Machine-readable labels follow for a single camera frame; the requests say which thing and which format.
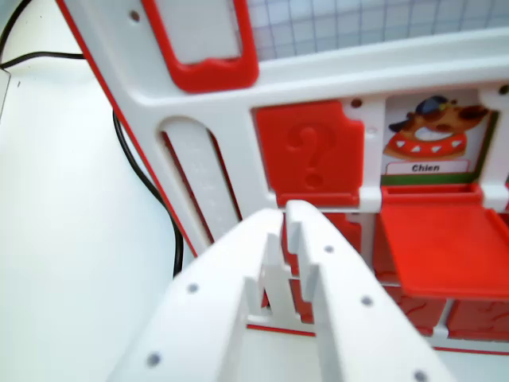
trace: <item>black cable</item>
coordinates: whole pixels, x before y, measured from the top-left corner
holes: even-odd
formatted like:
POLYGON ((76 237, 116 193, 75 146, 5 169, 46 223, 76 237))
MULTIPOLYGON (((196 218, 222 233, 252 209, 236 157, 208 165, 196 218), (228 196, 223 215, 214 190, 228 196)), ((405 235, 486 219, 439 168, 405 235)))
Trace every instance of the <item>black cable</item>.
POLYGON ((31 60, 37 57, 56 57, 56 58, 68 58, 71 60, 84 60, 85 57, 81 53, 61 53, 61 52, 31 52, 26 53, 23 56, 16 57, 3 64, 0 64, 0 69, 7 69, 16 64, 20 64, 23 61, 31 60))
MULTIPOLYGON (((122 127, 120 126, 119 118, 117 117, 114 111, 113 111, 113 125, 115 126, 115 133, 117 133, 117 138, 119 139, 120 147, 122 147, 122 150, 126 155, 127 161, 129 162, 131 168, 136 173, 136 175, 138 175, 140 181, 143 182, 145 187, 149 189, 153 197, 155 197, 157 201, 161 203, 162 206, 165 207, 166 209, 165 202, 162 200, 161 194, 157 191, 157 189, 152 184, 150 179, 143 173, 142 169, 140 169, 138 163, 136 162, 136 159, 134 159, 133 154, 130 152, 126 139, 122 132, 122 127)), ((182 259, 184 258, 184 238, 182 237, 181 231, 178 229, 177 224, 170 215, 169 211, 166 210, 166 212, 168 212, 169 218, 172 221, 173 232, 175 232, 175 260, 173 261, 173 277, 175 277, 182 271, 182 259)))
POLYGON ((7 20, 6 27, 2 31, 2 35, 0 35, 0 62, 2 62, 3 49, 6 47, 7 38, 10 35, 10 31, 13 30, 17 18, 19 18, 21 12, 25 10, 26 6, 30 4, 31 1, 32 0, 23 0, 22 2, 20 2, 17 5, 16 9, 14 10, 13 14, 10 15, 9 20, 7 20))
MULTIPOLYGON (((0 35, 0 62, 2 62, 2 54, 4 51, 4 48, 6 47, 7 38, 9 37, 9 34, 11 30, 14 27, 14 24, 16 23, 16 20, 19 18, 20 14, 23 12, 23 10, 26 8, 28 4, 30 4, 32 0, 23 0, 19 3, 19 5, 14 10, 13 14, 10 16, 9 20, 7 21, 6 27, 2 31, 2 35, 0 35)), ((85 57, 81 53, 60 53, 60 52, 32 52, 27 53, 22 56, 16 57, 12 60, 9 60, 3 64, 0 64, 0 69, 7 69, 11 66, 14 66, 16 64, 19 64, 23 61, 30 60, 37 57, 57 57, 57 58, 67 58, 67 59, 73 59, 73 60, 83 60, 85 57)), ((119 139, 120 146, 122 147, 122 151, 126 155, 127 161, 129 162, 131 168, 133 171, 138 175, 140 180, 143 182, 143 184, 146 186, 147 189, 152 193, 153 197, 159 201, 159 203, 162 204, 162 206, 166 209, 165 203, 162 200, 161 194, 157 191, 157 189, 154 187, 152 182, 149 180, 149 178, 143 173, 142 169, 138 166, 138 163, 134 159, 133 154, 130 152, 130 149, 127 145, 126 139, 124 138, 124 135, 122 133, 122 127, 120 126, 120 121, 117 118, 117 115, 113 111, 113 126, 115 127, 115 133, 117 134, 117 138, 119 139)), ((172 221, 173 226, 173 232, 175 234, 175 258, 173 261, 173 277, 178 275, 182 271, 182 260, 184 258, 184 238, 182 237, 181 231, 178 229, 177 225, 175 224, 175 220, 173 220, 171 214, 169 213, 168 209, 166 209, 166 212, 169 215, 170 220, 172 221)))

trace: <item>red question mark tile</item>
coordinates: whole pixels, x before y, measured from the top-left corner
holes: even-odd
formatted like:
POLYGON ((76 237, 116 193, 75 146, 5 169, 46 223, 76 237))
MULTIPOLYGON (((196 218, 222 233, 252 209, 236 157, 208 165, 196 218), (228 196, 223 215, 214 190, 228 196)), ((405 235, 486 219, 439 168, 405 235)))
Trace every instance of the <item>red question mark tile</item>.
POLYGON ((263 107, 254 112, 270 187, 279 205, 357 206, 364 126, 339 101, 263 107))

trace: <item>grid paper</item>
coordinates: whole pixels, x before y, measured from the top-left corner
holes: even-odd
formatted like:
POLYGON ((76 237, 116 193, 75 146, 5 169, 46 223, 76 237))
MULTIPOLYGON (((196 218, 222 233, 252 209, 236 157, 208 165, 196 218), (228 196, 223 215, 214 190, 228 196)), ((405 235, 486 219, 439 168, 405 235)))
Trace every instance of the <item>grid paper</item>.
MULTIPOLYGON (((509 26, 509 0, 248 0, 258 60, 509 26)), ((233 6, 232 17, 235 17, 233 6)))

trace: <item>dog picture card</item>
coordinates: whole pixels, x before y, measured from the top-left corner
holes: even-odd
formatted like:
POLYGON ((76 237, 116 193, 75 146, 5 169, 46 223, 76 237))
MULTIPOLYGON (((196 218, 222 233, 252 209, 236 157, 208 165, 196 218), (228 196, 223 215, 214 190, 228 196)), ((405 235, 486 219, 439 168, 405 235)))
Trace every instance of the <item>dog picture card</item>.
POLYGON ((382 184, 470 182, 494 123, 476 89, 387 99, 382 184))

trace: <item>question mark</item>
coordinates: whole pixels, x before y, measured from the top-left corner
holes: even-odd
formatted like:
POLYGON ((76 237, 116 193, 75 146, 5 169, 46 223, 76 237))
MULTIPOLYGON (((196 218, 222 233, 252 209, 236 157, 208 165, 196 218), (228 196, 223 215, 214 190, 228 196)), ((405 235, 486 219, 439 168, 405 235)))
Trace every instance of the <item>question mark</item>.
POLYGON ((288 143, 291 150, 304 150, 307 146, 311 148, 304 183, 311 189, 320 188, 324 178, 317 172, 317 167, 325 152, 336 145, 336 136, 332 130, 318 123, 302 123, 289 130, 288 143))

